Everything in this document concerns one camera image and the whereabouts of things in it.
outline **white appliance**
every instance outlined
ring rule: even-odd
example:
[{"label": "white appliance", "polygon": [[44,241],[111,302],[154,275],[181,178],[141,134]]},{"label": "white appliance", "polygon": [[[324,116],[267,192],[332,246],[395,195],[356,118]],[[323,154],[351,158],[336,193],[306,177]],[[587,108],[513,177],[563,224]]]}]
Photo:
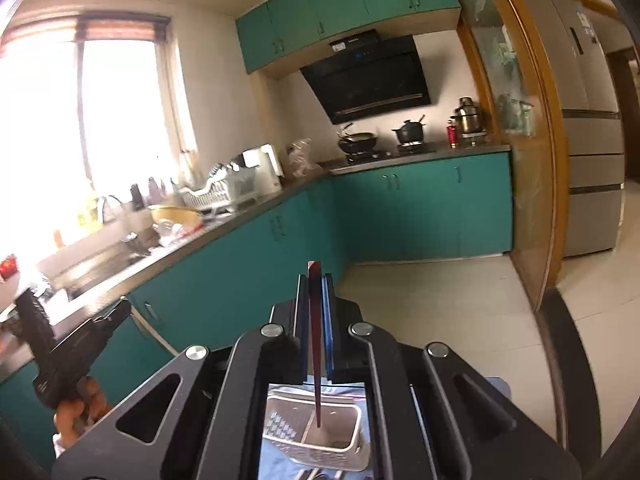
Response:
[{"label": "white appliance", "polygon": [[625,155],[618,99],[600,41],[574,0],[524,0],[554,73],[569,144],[564,256],[615,246]]}]

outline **dish rack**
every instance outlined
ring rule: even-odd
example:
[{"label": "dish rack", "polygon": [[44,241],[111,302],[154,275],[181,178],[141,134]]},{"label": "dish rack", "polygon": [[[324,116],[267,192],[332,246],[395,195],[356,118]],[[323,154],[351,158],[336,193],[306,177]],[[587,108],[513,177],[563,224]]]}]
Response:
[{"label": "dish rack", "polygon": [[255,170],[254,167],[231,171],[219,180],[210,177],[204,187],[197,191],[183,187],[180,196],[185,205],[200,211],[221,207],[234,211],[242,203],[258,196],[255,189]]},{"label": "dish rack", "polygon": [[295,462],[311,467],[362,471],[370,445],[362,434],[362,410],[355,404],[321,402],[322,426],[316,425],[311,400],[267,397],[262,437]]}]

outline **tile floor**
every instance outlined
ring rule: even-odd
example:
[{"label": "tile floor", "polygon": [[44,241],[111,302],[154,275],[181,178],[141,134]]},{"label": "tile floor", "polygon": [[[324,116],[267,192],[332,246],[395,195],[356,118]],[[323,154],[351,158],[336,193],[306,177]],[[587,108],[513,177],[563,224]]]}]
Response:
[{"label": "tile floor", "polygon": [[617,246],[566,259],[558,289],[591,364],[607,449],[640,396],[640,184],[625,183]]},{"label": "tile floor", "polygon": [[508,256],[354,266],[337,292],[396,339],[446,342],[484,376],[503,378],[514,403],[555,437],[545,353]]}]

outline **kitchen sink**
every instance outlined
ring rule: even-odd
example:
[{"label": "kitchen sink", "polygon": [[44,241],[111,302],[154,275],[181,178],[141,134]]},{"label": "kitchen sink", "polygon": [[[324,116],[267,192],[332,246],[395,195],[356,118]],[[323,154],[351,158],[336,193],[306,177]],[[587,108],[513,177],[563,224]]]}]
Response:
[{"label": "kitchen sink", "polygon": [[69,300],[74,300],[90,288],[108,280],[150,254],[149,249],[158,246],[158,236],[127,237],[90,256],[51,278],[54,290],[65,289]]}]

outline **triangular cutout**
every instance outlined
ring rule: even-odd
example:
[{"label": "triangular cutout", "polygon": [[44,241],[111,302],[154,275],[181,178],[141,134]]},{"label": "triangular cutout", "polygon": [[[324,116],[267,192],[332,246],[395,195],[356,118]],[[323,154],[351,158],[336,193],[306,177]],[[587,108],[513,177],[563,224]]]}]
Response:
[{"label": "triangular cutout", "polygon": [[456,375],[453,383],[479,440],[487,442],[500,434],[515,430],[516,420],[468,375]]},{"label": "triangular cutout", "polygon": [[118,419],[117,430],[146,444],[153,442],[179,384],[180,375],[170,374],[165,377]]}]

